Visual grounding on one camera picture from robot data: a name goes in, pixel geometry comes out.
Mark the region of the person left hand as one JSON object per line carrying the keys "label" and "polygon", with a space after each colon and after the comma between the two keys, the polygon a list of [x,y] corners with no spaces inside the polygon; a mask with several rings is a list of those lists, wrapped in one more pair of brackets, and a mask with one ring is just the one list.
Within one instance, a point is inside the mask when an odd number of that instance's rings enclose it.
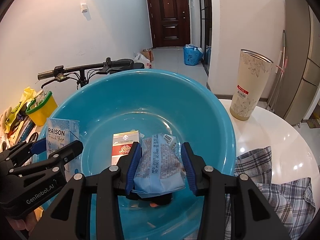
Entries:
{"label": "person left hand", "polygon": [[12,219],[10,217],[6,217],[8,220],[9,224],[11,227],[16,230],[16,231],[23,231],[27,230],[28,235],[30,236],[32,231],[34,230],[36,224],[37,224],[37,219],[36,219],[36,214],[34,211],[29,213],[25,219]]}

